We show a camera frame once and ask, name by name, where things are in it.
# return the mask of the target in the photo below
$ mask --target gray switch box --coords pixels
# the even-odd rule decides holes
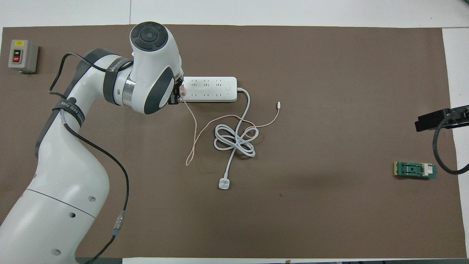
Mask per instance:
[[[11,41],[8,67],[23,73],[36,72],[38,46],[29,40],[14,39]]]

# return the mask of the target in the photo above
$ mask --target white power strip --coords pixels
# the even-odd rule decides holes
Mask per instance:
[[[186,102],[234,102],[238,98],[235,77],[184,77]]]

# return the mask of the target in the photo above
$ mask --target pink cable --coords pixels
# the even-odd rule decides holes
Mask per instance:
[[[194,118],[194,122],[196,124],[195,126],[195,129],[194,129],[194,144],[192,144],[192,149],[189,153],[189,156],[187,156],[187,159],[186,159],[186,166],[189,166],[189,164],[192,162],[192,159],[194,159],[194,154],[195,154],[195,148],[196,148],[196,143],[197,143],[197,140],[199,139],[200,135],[202,134],[202,132],[208,127],[208,125],[210,125],[212,122],[214,121],[217,121],[219,119],[222,119],[222,118],[225,118],[225,117],[228,117],[228,116],[233,116],[233,117],[236,117],[238,120],[242,120],[243,122],[247,122],[249,124],[251,124],[252,126],[248,127],[245,129],[245,131],[251,127],[266,127],[270,124],[272,124],[276,119],[277,117],[279,116],[279,112],[280,112],[280,109],[277,109],[277,114],[275,115],[275,117],[273,118],[273,120],[271,122],[269,122],[268,124],[265,124],[265,125],[259,125],[259,126],[256,126],[253,122],[251,121],[248,121],[248,120],[245,120],[245,119],[242,119],[241,117],[237,116],[237,115],[226,115],[226,116],[220,116],[210,122],[207,123],[207,125],[199,132],[199,134],[197,135],[196,137],[196,134],[197,134],[197,120],[196,120],[196,117],[194,115],[194,113],[192,112],[192,110],[189,108],[189,105],[187,105],[187,102],[184,100],[184,98],[181,96],[181,99],[182,101],[184,102],[184,104],[186,105],[187,109],[189,110],[189,112],[191,113],[192,117]]]

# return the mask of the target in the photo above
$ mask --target velcro strap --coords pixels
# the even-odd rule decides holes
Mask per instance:
[[[117,73],[119,69],[131,62],[128,58],[119,57],[106,70],[106,74],[104,75],[104,82],[103,82],[103,95],[106,101],[110,102],[111,104],[117,104],[114,100],[114,84],[117,79]]]
[[[83,125],[83,122],[85,122],[85,115],[82,110],[76,104],[67,99],[61,98],[52,110],[54,109],[63,109],[67,113],[71,114],[76,119],[80,127]]]

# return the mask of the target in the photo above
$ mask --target brown mat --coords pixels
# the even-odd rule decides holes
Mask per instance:
[[[34,146],[57,97],[47,94],[66,52],[106,47],[130,58],[132,25],[5,28],[0,58],[0,221],[29,184]],[[184,166],[194,124],[183,104],[151,116],[97,102],[81,134],[130,174],[126,223],[108,257],[466,257],[456,176],[393,175],[393,162],[436,163],[432,132],[418,115],[449,107],[441,29],[169,25],[187,76],[235,76],[269,122],[257,156],[235,157],[230,189],[218,189],[228,152],[203,134]],[[12,39],[40,46],[38,72],[7,69]],[[77,60],[67,61],[64,91]],[[235,103],[192,104],[199,124],[241,114]],[[233,119],[225,120],[235,125]],[[440,140],[455,167],[451,131]],[[92,150],[111,181],[108,200],[78,247],[93,256],[108,241],[125,186],[119,168]]]

